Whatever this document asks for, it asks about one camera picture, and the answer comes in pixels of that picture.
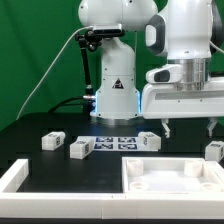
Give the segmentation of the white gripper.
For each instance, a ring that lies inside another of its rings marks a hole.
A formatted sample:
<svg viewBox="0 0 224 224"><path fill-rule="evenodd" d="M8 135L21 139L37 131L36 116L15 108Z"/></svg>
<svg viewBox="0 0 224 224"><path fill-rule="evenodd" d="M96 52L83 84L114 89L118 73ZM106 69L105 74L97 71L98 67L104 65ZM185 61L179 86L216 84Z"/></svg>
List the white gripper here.
<svg viewBox="0 0 224 224"><path fill-rule="evenodd" d="M142 115L161 119L166 138L170 138L169 119L208 117L208 136L212 137L224 116L224 78L212 78L203 90L178 91L174 84L147 84L142 93Z"/></svg>

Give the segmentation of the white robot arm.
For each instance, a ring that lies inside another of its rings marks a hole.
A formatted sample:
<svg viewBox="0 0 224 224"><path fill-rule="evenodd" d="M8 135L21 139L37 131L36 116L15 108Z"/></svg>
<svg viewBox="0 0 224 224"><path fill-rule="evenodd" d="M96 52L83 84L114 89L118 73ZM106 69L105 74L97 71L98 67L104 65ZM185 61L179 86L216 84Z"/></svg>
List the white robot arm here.
<svg viewBox="0 0 224 224"><path fill-rule="evenodd" d="M84 47L100 48L101 85L90 117L107 125L136 119L202 118L212 130L224 116L224 78L213 78L209 63L223 42L215 0L81 0L80 22L87 29ZM136 53L120 37L143 31L149 51L166 64L146 73L136 89Z"/></svg>

